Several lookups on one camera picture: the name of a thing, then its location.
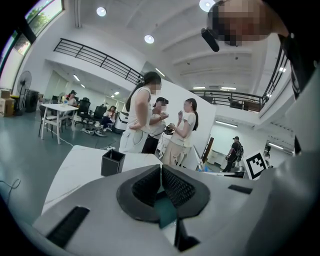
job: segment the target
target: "standing fan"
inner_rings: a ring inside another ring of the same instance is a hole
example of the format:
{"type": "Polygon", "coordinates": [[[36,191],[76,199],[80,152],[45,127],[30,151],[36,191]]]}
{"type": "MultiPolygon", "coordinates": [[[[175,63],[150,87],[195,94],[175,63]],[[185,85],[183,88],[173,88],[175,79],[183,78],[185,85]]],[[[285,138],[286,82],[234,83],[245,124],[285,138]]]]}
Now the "standing fan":
{"type": "Polygon", "coordinates": [[[17,110],[15,115],[21,116],[22,109],[24,108],[25,100],[26,100],[26,90],[30,88],[31,85],[31,73],[29,71],[24,71],[18,81],[18,93],[19,93],[19,99],[17,104],[17,110]]]}

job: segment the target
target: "black pants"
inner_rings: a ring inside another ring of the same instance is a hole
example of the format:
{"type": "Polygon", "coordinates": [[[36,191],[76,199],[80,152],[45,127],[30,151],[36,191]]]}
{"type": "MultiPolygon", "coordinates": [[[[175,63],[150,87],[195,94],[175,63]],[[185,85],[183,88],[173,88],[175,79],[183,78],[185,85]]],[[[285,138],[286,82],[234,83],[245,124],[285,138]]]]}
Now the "black pants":
{"type": "Polygon", "coordinates": [[[224,170],[222,171],[223,173],[230,173],[231,168],[232,168],[232,164],[236,161],[236,159],[234,159],[233,161],[228,161],[226,167],[224,168],[224,170]]]}
{"type": "Polygon", "coordinates": [[[148,135],[148,138],[146,139],[143,149],[142,149],[142,154],[155,154],[157,150],[159,140],[151,137],[148,135]]]}

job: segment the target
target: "white tank top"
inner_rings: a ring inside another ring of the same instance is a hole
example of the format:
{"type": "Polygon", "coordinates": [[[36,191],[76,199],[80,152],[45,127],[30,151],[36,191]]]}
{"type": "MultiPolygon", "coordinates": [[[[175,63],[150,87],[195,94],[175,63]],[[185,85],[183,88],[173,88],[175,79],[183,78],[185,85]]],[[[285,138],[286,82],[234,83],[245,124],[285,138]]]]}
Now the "white tank top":
{"type": "MultiPolygon", "coordinates": [[[[129,111],[129,117],[128,117],[128,124],[126,125],[126,128],[129,129],[130,126],[136,124],[138,122],[138,117],[137,117],[137,113],[136,113],[136,96],[138,95],[139,92],[141,92],[142,90],[146,90],[149,92],[150,97],[151,98],[151,91],[148,87],[141,87],[139,89],[137,89],[134,94],[131,97],[131,102],[130,102],[130,111],[129,111]]],[[[146,124],[145,126],[141,127],[141,131],[149,133],[149,122],[150,122],[150,118],[152,115],[152,109],[151,109],[151,104],[150,104],[150,100],[148,103],[148,114],[147,114],[147,118],[146,118],[146,124]]]]}

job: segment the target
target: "person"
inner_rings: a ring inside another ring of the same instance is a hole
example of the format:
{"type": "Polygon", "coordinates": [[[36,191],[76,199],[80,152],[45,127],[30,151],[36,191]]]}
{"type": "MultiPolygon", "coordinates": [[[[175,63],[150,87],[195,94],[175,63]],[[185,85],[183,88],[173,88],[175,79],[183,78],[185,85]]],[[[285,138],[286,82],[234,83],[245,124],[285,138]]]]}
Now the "person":
{"type": "Polygon", "coordinates": [[[149,135],[142,149],[143,154],[155,154],[161,134],[165,131],[165,119],[169,115],[165,112],[169,101],[164,97],[156,99],[153,105],[152,116],[149,122],[149,135]]]}
{"type": "Polygon", "coordinates": [[[68,100],[68,105],[72,106],[72,107],[76,107],[78,106],[77,100],[75,99],[75,95],[77,93],[75,92],[75,90],[72,90],[66,97],[66,99],[68,100]]]}
{"type": "Polygon", "coordinates": [[[237,152],[241,148],[241,143],[239,141],[239,137],[235,136],[233,138],[234,142],[232,143],[231,149],[229,150],[229,153],[225,156],[225,159],[227,160],[227,165],[223,169],[223,173],[229,173],[232,168],[232,164],[237,160],[237,152]]]}
{"type": "Polygon", "coordinates": [[[103,119],[101,120],[100,124],[103,126],[103,131],[106,132],[107,130],[112,131],[111,128],[108,128],[108,124],[114,124],[116,121],[116,107],[111,106],[108,111],[103,114],[103,119]]]}
{"type": "Polygon", "coordinates": [[[174,130],[173,135],[165,149],[162,162],[165,165],[176,165],[182,163],[188,155],[191,147],[191,134],[196,131],[199,124],[199,116],[197,112],[197,102],[194,98],[187,99],[183,104],[183,110],[178,113],[178,124],[169,125],[174,130]]]}
{"type": "MultiPolygon", "coordinates": [[[[316,43],[306,39],[314,35],[318,24],[318,8],[315,1],[308,4],[292,4],[289,0],[221,0],[210,9],[208,30],[213,37],[231,46],[259,41],[271,33],[278,34],[281,47],[290,60],[291,80],[297,99],[312,77],[320,60],[316,43]]],[[[300,145],[294,141],[295,153],[300,145]]]]}
{"type": "Polygon", "coordinates": [[[150,71],[129,96],[125,108],[129,113],[126,130],[123,132],[119,151],[122,153],[141,153],[149,135],[152,116],[151,95],[161,90],[161,77],[150,71]]]}

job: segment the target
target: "cardboard box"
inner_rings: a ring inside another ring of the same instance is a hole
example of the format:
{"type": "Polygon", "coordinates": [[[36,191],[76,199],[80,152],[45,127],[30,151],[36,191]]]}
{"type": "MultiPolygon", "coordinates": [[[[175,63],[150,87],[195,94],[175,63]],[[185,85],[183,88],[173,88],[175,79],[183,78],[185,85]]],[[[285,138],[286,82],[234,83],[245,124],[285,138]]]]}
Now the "cardboard box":
{"type": "Polygon", "coordinates": [[[0,117],[11,117],[14,115],[14,104],[13,98],[0,98],[0,117]]]}
{"type": "Polygon", "coordinates": [[[9,90],[1,90],[1,99],[10,99],[10,91],[9,90]]]}

